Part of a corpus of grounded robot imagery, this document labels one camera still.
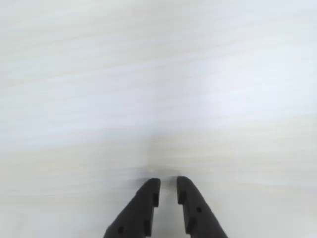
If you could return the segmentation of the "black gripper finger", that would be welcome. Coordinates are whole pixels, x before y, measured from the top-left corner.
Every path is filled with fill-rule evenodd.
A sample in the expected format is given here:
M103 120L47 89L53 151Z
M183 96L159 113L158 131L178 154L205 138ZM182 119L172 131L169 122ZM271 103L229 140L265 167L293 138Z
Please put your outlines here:
M105 238L147 238L151 236L154 208L159 206L161 180L148 179L108 226Z
M178 176L176 183L185 232L192 238L226 238L227 234L194 183L186 176Z

